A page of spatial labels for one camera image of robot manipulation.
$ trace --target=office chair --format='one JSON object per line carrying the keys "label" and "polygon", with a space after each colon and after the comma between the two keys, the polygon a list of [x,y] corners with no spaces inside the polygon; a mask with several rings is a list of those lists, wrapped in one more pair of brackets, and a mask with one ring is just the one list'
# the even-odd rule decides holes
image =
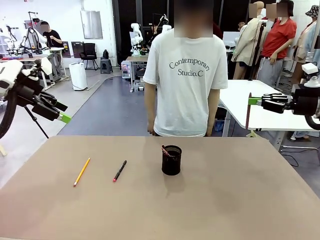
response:
{"label": "office chair", "polygon": [[96,62],[97,59],[97,53],[96,53],[96,44],[95,43],[84,43],[83,44],[83,52],[80,53],[80,58],[82,59],[82,62],[86,60],[86,67],[88,68],[88,61],[92,60],[93,68],[95,71],[99,69],[99,66]]}

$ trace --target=man in white t-shirt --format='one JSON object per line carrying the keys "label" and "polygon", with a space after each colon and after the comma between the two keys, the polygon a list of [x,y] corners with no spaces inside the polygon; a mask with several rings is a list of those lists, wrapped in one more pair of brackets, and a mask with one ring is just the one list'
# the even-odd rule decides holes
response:
{"label": "man in white t-shirt", "polygon": [[153,40],[148,56],[143,77],[147,130],[163,137],[211,136],[220,89],[228,87],[226,47],[208,24],[212,3],[211,7],[205,0],[178,4],[175,28]]}

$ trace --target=pen holder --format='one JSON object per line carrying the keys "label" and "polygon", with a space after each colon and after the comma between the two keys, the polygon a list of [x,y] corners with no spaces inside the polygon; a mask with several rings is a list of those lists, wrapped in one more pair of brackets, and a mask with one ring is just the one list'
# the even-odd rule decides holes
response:
{"label": "pen holder", "polygon": [[170,156],[162,153],[162,172],[169,176],[174,176],[180,173],[181,154],[182,150],[178,146],[169,145],[165,150]]}

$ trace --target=beige jacket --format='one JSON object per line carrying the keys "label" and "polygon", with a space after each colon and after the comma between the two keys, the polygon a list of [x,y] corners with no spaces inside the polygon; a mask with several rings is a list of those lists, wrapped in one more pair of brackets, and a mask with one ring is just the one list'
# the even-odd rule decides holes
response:
{"label": "beige jacket", "polygon": [[306,27],[306,29],[301,33],[295,45],[297,49],[294,50],[296,51],[295,57],[293,56],[294,61],[297,61],[298,63],[302,63],[302,64],[306,62],[306,56],[307,56],[307,51],[305,47],[306,38],[310,33],[310,30],[312,29],[312,27],[315,26],[316,24],[317,24],[317,21],[313,22],[310,26]]}
{"label": "beige jacket", "polygon": [[[255,50],[256,50],[259,33],[260,33],[259,20],[261,20],[261,17],[254,18],[248,22],[246,28],[240,34],[239,41],[235,46],[235,50],[234,50],[231,61],[244,62],[248,66],[253,65],[253,58],[255,55]],[[260,55],[260,52],[262,50],[263,39],[265,38],[265,34],[266,34],[266,28],[264,28],[264,31],[262,33],[260,50],[258,52],[258,56]]]}

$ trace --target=white bin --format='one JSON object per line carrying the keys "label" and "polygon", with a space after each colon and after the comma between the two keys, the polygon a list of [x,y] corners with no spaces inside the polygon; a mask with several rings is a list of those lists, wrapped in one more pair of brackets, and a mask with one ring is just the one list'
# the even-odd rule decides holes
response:
{"label": "white bin", "polygon": [[73,90],[83,91],[88,88],[85,66],[82,62],[69,64]]}

